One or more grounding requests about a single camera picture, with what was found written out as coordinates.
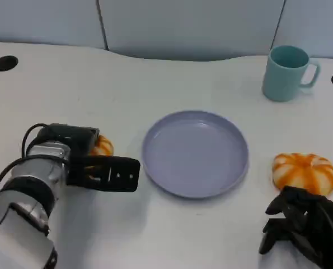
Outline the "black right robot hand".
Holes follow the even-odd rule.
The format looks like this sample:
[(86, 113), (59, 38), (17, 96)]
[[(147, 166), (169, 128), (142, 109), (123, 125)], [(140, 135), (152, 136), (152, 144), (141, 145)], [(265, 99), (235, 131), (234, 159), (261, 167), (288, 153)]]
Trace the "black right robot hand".
[(270, 218), (262, 232), (259, 253), (267, 254), (278, 241), (289, 241), (319, 268), (333, 268), (333, 202), (296, 187), (284, 187), (268, 205)]

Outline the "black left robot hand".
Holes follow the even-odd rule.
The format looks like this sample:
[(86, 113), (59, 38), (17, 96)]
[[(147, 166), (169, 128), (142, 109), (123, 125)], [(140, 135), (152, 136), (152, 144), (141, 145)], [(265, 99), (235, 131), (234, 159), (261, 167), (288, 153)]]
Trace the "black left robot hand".
[(72, 155), (88, 155), (96, 145), (100, 130), (92, 127), (77, 127), (53, 123), (37, 134), (41, 142), (57, 141), (67, 145)]

